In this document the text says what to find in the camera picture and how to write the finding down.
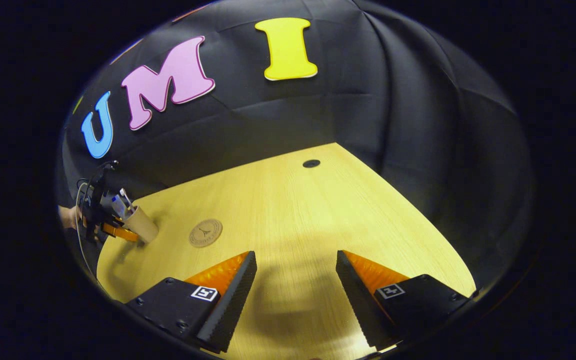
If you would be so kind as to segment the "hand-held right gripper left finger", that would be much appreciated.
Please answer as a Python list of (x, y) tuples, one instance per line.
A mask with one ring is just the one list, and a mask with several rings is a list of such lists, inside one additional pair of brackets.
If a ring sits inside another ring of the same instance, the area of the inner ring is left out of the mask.
[(125, 307), (177, 342), (226, 353), (257, 270), (256, 253), (244, 251), (185, 280), (167, 276)]

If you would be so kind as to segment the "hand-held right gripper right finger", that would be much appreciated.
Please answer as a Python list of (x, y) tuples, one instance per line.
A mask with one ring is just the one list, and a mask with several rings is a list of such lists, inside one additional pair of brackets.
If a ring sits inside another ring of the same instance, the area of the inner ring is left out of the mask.
[(347, 250), (335, 270), (369, 346), (381, 351), (420, 340), (445, 324), (470, 298), (434, 276), (406, 276)]

